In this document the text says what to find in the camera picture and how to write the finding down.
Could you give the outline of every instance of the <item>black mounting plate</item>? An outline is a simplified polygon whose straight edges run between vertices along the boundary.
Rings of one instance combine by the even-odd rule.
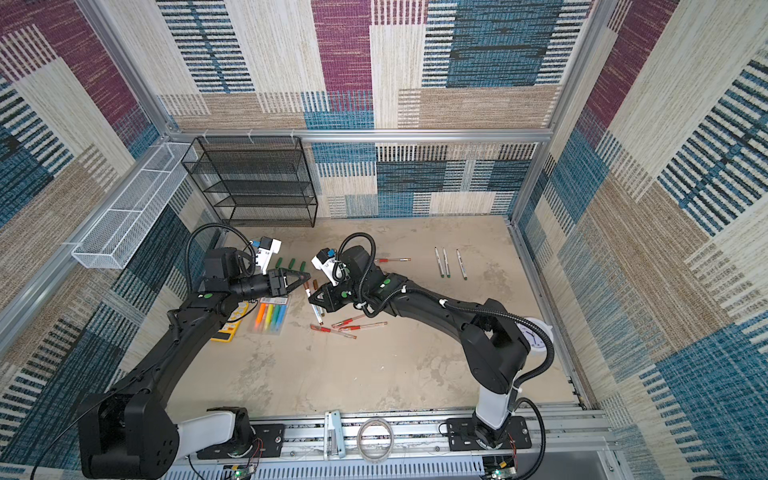
[[[263,447],[261,449],[261,458],[276,458],[280,456],[283,451],[283,433],[286,426],[283,423],[260,423],[258,425],[251,425],[254,432],[255,439],[261,439]],[[200,460],[221,460],[222,458],[233,459],[227,454],[226,449],[222,448],[223,445],[211,445],[205,449],[200,450],[197,453],[197,457]],[[253,450],[249,450],[245,454],[244,459],[248,459]]]
[[[484,450],[478,444],[477,435],[475,435],[475,419],[472,417],[457,417],[445,420],[448,426],[448,445],[451,452],[465,452],[467,450]],[[533,446],[531,442],[531,433],[528,431],[528,425],[525,418],[521,416],[511,417],[507,423],[507,433],[515,440],[515,447],[518,449],[529,449]],[[503,448],[511,448],[511,445],[505,445]]]

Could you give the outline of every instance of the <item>black robotic arm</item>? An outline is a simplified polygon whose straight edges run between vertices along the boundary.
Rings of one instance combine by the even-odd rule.
[[[361,246],[345,250],[356,237],[370,242],[371,253]],[[330,312],[351,303],[367,316],[381,312],[406,316],[459,341],[469,370],[480,384],[474,415],[478,443],[495,449],[507,442],[512,421],[508,406],[515,401],[520,385],[542,374],[554,361],[549,336],[530,320],[508,313],[496,300],[484,304],[454,300],[397,273],[383,272],[373,264],[375,255],[376,243],[367,233],[350,235],[338,251],[326,248],[318,252],[313,264],[326,273],[329,282],[310,297],[310,303]],[[547,347],[544,362],[520,376],[531,347],[517,323],[536,333]]]

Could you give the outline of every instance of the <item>white wire basket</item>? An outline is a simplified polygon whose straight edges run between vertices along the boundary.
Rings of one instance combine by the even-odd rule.
[[[195,161],[189,144],[165,143],[85,234],[72,256],[85,268],[124,269]]]

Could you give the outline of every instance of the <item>red pen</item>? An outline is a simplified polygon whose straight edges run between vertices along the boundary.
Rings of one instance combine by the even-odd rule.
[[[384,325],[386,325],[386,322],[369,323],[367,325],[348,325],[348,326],[341,327],[339,331],[341,332],[343,330],[373,329],[373,328],[376,328],[377,326],[384,326]]]
[[[357,338],[356,336],[352,335],[351,333],[344,333],[344,332],[340,332],[339,330],[331,330],[327,326],[319,326],[319,325],[315,325],[314,323],[312,323],[310,325],[310,329],[315,330],[317,332],[335,333],[336,335],[345,336],[348,339],[356,339]]]
[[[363,318],[364,316],[365,316],[365,315],[358,315],[358,316],[354,316],[354,317],[352,317],[351,319],[346,319],[346,320],[342,320],[341,322],[338,322],[338,323],[334,323],[333,325],[331,325],[331,327],[333,327],[333,328],[337,329],[337,328],[339,328],[340,326],[345,326],[347,323],[352,323],[352,322],[354,322],[355,320],[357,320],[357,319],[359,319],[359,318]]]

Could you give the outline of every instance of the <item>beige table surface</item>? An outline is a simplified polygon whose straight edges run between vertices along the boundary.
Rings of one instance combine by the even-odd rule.
[[[370,233],[377,257],[411,257],[410,262],[384,263],[419,285],[458,300],[478,303],[493,298],[507,310],[541,318],[522,265],[502,217],[431,217],[409,219],[318,219],[314,228],[243,228],[248,238],[283,241],[283,266],[296,258],[323,284],[311,266],[324,247],[338,248],[350,233]],[[229,235],[227,245],[239,240]],[[364,239],[350,242],[365,245]],[[449,252],[452,277],[441,278],[434,248]],[[463,280],[455,249],[462,253],[468,280]],[[329,325],[356,316],[345,306],[326,314]],[[244,406],[251,416],[307,415],[326,410],[371,412],[474,406],[478,383],[467,367],[458,342],[416,320],[382,313],[375,320],[389,325],[359,331],[358,339],[318,333],[304,289],[290,295],[290,308],[279,335],[254,333],[248,316],[230,343],[209,342],[179,381],[167,406],[176,421],[203,415],[215,406]],[[539,365],[531,354],[525,369]],[[543,375],[526,382],[525,396],[535,402],[573,402],[572,388],[559,359]]]

